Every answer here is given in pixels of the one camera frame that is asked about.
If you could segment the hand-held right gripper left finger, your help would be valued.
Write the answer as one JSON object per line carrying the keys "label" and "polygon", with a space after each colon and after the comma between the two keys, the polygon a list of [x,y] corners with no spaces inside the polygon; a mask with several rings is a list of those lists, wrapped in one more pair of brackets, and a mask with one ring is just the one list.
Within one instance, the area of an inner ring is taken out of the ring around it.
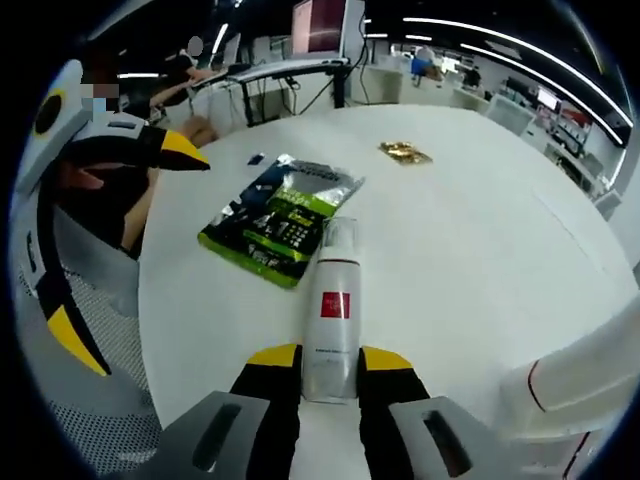
{"label": "hand-held right gripper left finger", "polygon": [[229,392],[214,391],[171,423],[151,479],[287,479],[300,432],[302,347],[254,354]]}

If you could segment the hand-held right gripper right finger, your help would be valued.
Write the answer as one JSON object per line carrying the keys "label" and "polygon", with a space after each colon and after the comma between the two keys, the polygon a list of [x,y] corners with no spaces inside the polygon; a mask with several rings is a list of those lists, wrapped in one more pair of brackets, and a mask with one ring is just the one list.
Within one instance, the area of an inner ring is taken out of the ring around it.
{"label": "hand-held right gripper right finger", "polygon": [[507,443],[445,397],[401,355],[360,349],[360,440],[373,479],[521,479]]}

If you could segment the person's left hand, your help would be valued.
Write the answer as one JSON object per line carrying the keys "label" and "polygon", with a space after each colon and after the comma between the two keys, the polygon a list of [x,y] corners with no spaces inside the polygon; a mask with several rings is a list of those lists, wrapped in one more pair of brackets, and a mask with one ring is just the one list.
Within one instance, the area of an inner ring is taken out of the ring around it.
{"label": "person's left hand", "polygon": [[82,168],[68,166],[60,174],[60,185],[65,189],[98,190],[104,181]]}

